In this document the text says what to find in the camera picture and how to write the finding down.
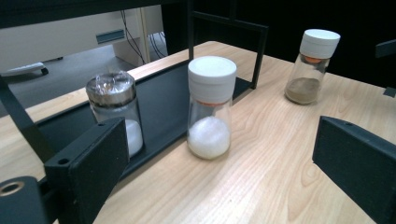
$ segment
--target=white plastic cap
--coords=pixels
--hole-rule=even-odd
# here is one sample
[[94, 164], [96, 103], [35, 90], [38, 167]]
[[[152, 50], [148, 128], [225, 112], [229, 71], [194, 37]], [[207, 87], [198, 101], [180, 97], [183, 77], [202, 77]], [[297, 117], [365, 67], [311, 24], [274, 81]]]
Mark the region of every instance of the white plastic cap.
[[201, 102], [220, 104], [233, 96], [236, 64], [226, 58], [205, 56], [189, 63], [191, 96]]
[[340, 35], [326, 30], [306, 30], [301, 41], [300, 53], [305, 56], [329, 59], [335, 52]]

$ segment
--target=light wood tabletop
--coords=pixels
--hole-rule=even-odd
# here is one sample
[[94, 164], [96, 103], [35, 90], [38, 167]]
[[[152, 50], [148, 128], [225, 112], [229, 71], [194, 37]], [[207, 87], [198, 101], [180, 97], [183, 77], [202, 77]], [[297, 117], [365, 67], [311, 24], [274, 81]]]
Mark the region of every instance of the light wood tabletop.
[[[250, 79], [256, 54], [218, 42], [195, 57], [234, 61]], [[138, 67], [136, 79], [188, 59], [186, 50]], [[318, 101], [284, 96], [293, 63], [264, 56], [256, 90], [233, 102], [232, 145], [213, 161], [193, 156], [182, 138], [123, 179], [95, 223], [374, 223], [313, 162], [321, 115], [343, 119], [396, 144], [396, 100], [384, 89], [326, 74]], [[27, 109], [34, 121], [87, 101], [85, 90]], [[0, 119], [0, 182], [44, 174], [9, 116]]]

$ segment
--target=glass jar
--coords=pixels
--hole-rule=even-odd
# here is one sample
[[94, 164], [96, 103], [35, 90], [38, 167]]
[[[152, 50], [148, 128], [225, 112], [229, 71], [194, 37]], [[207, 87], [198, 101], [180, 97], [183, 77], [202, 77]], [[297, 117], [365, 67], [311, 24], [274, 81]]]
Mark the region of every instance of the glass jar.
[[212, 160], [231, 145], [231, 105], [236, 64], [217, 56], [189, 63], [191, 94], [187, 142], [197, 157]]
[[134, 78], [126, 72], [104, 74], [91, 79], [86, 86], [96, 121], [125, 118], [130, 157], [143, 146], [140, 115]]
[[323, 77], [340, 35], [325, 30], [306, 30], [300, 54], [291, 71], [285, 96], [300, 105], [309, 105], [318, 99]]

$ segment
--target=salt shaker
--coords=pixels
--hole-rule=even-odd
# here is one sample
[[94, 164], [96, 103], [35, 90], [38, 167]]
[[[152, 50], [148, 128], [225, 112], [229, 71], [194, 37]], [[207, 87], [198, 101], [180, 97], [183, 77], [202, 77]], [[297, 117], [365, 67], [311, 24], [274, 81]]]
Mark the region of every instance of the salt shaker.
[[125, 118], [129, 155], [136, 154], [143, 137], [134, 78], [126, 72], [103, 74], [91, 79], [85, 89], [97, 122]]
[[309, 105], [318, 99], [324, 74], [337, 48], [340, 35], [326, 30], [306, 30], [300, 53], [291, 71], [285, 96], [294, 103]]
[[191, 152], [212, 160], [231, 145], [231, 106], [236, 64], [205, 56], [189, 63], [190, 113], [187, 142]]

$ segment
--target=white powder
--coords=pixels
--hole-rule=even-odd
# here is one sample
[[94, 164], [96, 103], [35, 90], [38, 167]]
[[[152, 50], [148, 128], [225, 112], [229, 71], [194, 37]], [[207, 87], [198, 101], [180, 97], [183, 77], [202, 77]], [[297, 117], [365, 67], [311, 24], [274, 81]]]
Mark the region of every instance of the white powder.
[[206, 117], [192, 125], [187, 141], [194, 154], [204, 159], [214, 159], [229, 148], [231, 132], [221, 119]]
[[133, 156], [143, 146], [142, 132], [140, 125], [132, 119], [125, 120], [126, 134], [128, 139], [129, 156]]

